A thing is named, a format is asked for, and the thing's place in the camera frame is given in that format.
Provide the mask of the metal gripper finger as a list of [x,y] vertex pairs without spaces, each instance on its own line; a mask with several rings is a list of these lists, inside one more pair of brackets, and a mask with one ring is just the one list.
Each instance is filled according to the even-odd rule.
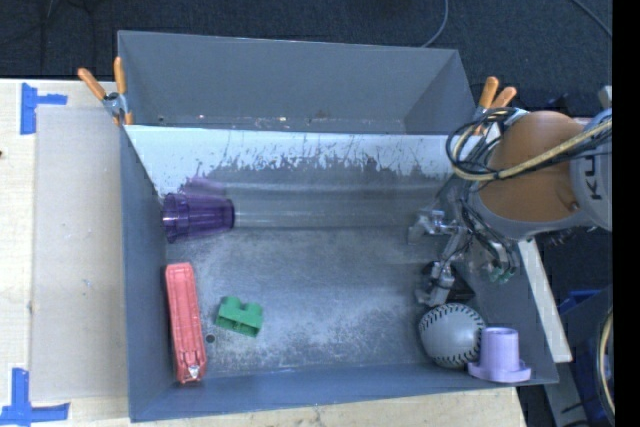
[[418,304],[436,307],[447,302],[450,291],[455,283],[452,267],[444,261],[432,261],[421,271],[421,284],[414,290],[414,297]]
[[448,216],[443,210],[422,210],[407,229],[407,243],[415,245],[431,236],[462,238],[467,233],[460,220]]

